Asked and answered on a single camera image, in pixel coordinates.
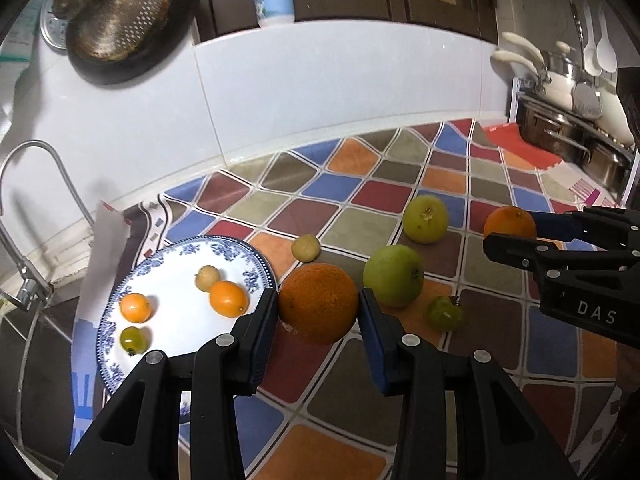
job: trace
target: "kitchen faucet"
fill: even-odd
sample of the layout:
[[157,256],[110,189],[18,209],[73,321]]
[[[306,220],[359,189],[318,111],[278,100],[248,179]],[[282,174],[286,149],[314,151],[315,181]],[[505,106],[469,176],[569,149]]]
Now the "kitchen faucet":
[[[4,208],[2,207],[2,178],[4,177],[4,170],[11,160],[11,158],[21,150],[25,148],[30,148],[31,146],[37,146],[38,148],[42,148],[49,152],[49,154],[53,157],[53,160],[58,167],[58,171],[62,175],[62,179],[65,181],[66,188],[71,193],[74,201],[80,208],[80,211],[86,218],[86,221],[89,222],[89,225],[93,229],[94,227],[94,219],[89,214],[88,209],[82,202],[82,199],[78,195],[76,188],[74,187],[71,179],[69,178],[68,173],[66,172],[65,166],[58,155],[58,152],[51,146],[48,142],[39,139],[26,140],[18,144],[14,149],[12,149],[9,154],[6,156],[5,160],[2,162],[0,166],[0,217],[4,214]],[[22,310],[29,310],[33,301],[37,299],[47,303],[53,295],[53,285],[51,285],[44,276],[40,273],[38,269],[31,263],[31,261],[24,256],[15,245],[12,238],[9,236],[4,224],[0,220],[0,244],[4,246],[6,251],[11,256],[11,259],[15,262],[18,272],[20,276],[24,280],[22,285],[20,286],[20,290],[15,296],[8,294],[4,290],[0,288],[0,296],[6,298],[8,301],[13,303],[16,307]]]

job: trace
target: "cooking pot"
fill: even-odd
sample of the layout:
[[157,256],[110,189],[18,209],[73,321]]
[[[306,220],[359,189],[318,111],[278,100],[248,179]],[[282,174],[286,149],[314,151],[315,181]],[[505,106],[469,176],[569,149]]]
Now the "cooking pot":
[[536,93],[540,97],[564,110],[572,111],[574,109],[572,91],[580,77],[580,66],[571,61],[566,56],[566,52],[555,53],[540,50],[527,38],[514,32],[503,32],[502,37],[506,41],[522,47],[533,58],[533,63],[523,63],[523,60],[529,60],[517,54],[517,57],[497,54],[494,59],[524,65],[538,79]]
[[591,158],[581,142],[584,132],[560,113],[549,112],[530,102],[523,102],[524,120],[520,133],[529,144],[551,152],[562,160],[577,163]]
[[563,110],[571,111],[574,109],[572,91],[575,87],[575,79],[573,73],[562,75],[549,72],[544,67],[537,68],[531,60],[508,50],[496,50],[491,57],[498,61],[523,65],[536,77],[536,93],[540,97]]
[[630,173],[628,158],[596,137],[587,136],[584,145],[591,155],[580,161],[584,173],[616,197],[620,196]]
[[602,116],[596,120],[611,137],[623,146],[631,146],[634,136],[626,122],[625,110],[616,94],[616,86],[605,79],[600,79],[600,101],[602,102]]

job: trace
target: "plate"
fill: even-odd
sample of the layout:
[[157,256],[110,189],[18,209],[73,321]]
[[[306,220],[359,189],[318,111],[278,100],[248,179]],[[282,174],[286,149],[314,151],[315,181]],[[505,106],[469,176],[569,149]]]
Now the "plate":
[[[153,254],[122,280],[98,325],[96,357],[111,395],[143,357],[143,354],[131,357],[120,346],[120,333],[133,324],[122,317],[118,307],[124,295],[139,292],[148,297],[153,307],[151,318],[133,325],[145,331],[149,350],[161,349],[169,357],[195,352],[207,341],[231,332],[237,318],[220,316],[209,305],[209,295],[194,284],[196,273],[205,265],[217,267],[223,280],[244,288],[250,298],[245,314],[255,310],[265,288],[276,286],[264,257],[236,238],[187,238]],[[183,392],[181,422],[188,420],[190,400],[191,393]]]

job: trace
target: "blue square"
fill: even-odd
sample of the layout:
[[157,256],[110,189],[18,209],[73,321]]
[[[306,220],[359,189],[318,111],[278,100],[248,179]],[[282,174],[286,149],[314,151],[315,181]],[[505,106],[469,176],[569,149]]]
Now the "blue square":
[[317,142],[316,144],[296,148],[294,151],[316,163],[318,166],[322,166],[329,158],[329,155],[334,152],[338,142],[340,142],[340,139],[326,140],[325,142]]
[[302,192],[302,195],[344,202],[351,196],[353,190],[360,185],[361,181],[361,179],[353,176],[322,173],[317,180],[313,181]]
[[595,247],[577,238],[571,242],[565,242],[567,251],[594,251]]
[[172,198],[182,200],[183,202],[191,202],[196,198],[203,181],[204,177],[201,176],[200,178],[196,178],[195,180],[191,180],[190,182],[185,182],[184,184],[180,184],[180,186],[171,188],[169,191],[165,191],[164,194]]
[[167,240],[176,243],[180,240],[184,240],[185,238],[198,236],[215,221],[215,216],[205,215],[200,211],[191,211],[187,216],[183,217],[176,225],[169,229],[166,238]]
[[573,378],[578,372],[578,333],[575,326],[529,307],[529,354],[532,374]]
[[529,189],[513,186],[513,197],[516,199],[516,206],[526,211],[539,211],[541,213],[551,213],[546,198],[540,193]]
[[238,396],[234,404],[242,465],[246,469],[280,427],[284,415],[256,396]]
[[446,195],[444,193],[438,193],[431,189],[421,189],[418,191],[418,195],[435,195],[444,202],[447,206],[447,212],[449,213],[449,227],[455,227],[462,229],[465,225],[466,217],[466,199],[457,196]]
[[446,123],[442,127],[442,131],[436,140],[436,147],[438,149],[457,155],[466,155],[467,145],[466,139],[463,139],[449,123]]

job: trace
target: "orange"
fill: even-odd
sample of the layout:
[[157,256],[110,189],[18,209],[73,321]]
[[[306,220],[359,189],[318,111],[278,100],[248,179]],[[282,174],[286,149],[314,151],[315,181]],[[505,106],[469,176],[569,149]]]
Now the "orange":
[[130,323],[144,323],[151,317],[151,305],[146,296],[132,292],[120,300],[120,312]]
[[484,238],[491,233],[536,238],[536,222],[528,211],[514,206],[504,206],[493,211],[484,223]]
[[340,267],[298,267],[282,284],[278,312],[287,331],[309,343],[330,345],[356,321],[358,287]]
[[209,304],[220,316],[238,317],[249,306],[249,298],[234,282],[222,281],[211,285]]

